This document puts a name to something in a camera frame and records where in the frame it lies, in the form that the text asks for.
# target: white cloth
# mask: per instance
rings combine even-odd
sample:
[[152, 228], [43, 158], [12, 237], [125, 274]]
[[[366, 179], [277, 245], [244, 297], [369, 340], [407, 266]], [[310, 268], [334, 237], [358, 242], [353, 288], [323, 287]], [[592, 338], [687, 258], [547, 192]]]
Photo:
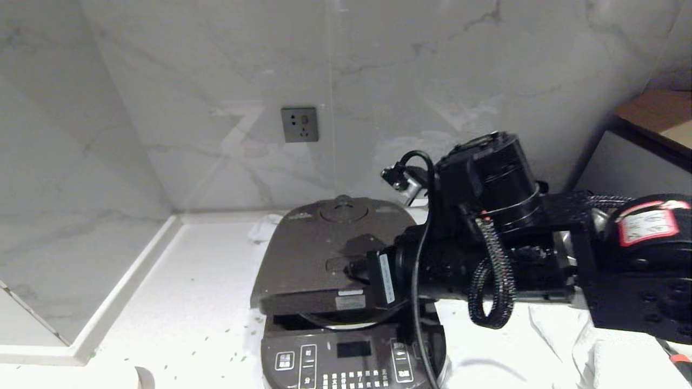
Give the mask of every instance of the white cloth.
[[531, 326], [528, 304], [517, 303], [502, 329], [473, 324], [465, 301], [440, 300], [435, 306], [452, 367], [448, 389], [555, 388], [555, 380], [562, 375], [561, 362]]
[[536, 331], [562, 362], [555, 389], [689, 389], [650, 335], [595, 328], [587, 311], [529, 307]]

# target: digital display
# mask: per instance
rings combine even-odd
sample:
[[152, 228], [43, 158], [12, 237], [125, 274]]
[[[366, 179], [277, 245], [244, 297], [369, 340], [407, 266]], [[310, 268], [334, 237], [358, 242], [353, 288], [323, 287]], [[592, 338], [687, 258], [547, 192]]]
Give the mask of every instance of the digital display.
[[350, 358], [352, 356], [369, 356], [370, 342], [349, 342], [336, 344], [337, 358]]

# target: marble wall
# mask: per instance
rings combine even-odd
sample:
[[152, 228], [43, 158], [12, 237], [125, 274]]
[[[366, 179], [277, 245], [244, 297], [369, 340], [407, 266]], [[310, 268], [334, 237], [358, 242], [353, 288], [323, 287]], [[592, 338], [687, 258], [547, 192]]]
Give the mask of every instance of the marble wall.
[[[689, 76], [691, 1], [82, 4], [154, 169], [189, 211], [391, 199], [379, 171], [405, 151], [438, 157], [493, 130], [519, 134], [559, 190], [613, 107], [652, 76]], [[284, 144], [285, 105], [318, 108], [319, 142]]]
[[692, 90], [692, 0], [685, 1], [646, 88]]
[[0, 1], [0, 280], [73, 341], [169, 214], [78, 0]]

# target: control panel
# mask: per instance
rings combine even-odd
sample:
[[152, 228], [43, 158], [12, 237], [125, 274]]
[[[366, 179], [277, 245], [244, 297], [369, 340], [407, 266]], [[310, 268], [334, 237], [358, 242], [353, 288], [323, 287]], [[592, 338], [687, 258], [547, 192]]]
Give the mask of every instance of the control panel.
[[[397, 327], [265, 337], [264, 376], [272, 389], [427, 388], [417, 344]], [[426, 336], [426, 345], [441, 344], [436, 359], [444, 361], [444, 335]], [[431, 356], [437, 352], [428, 351]]]

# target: gray outlet plate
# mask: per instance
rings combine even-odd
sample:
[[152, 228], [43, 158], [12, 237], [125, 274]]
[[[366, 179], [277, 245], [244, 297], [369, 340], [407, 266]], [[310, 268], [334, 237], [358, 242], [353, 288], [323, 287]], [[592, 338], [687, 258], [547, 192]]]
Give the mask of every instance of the gray outlet plate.
[[281, 108], [286, 143], [317, 142], [317, 110], [315, 108]]

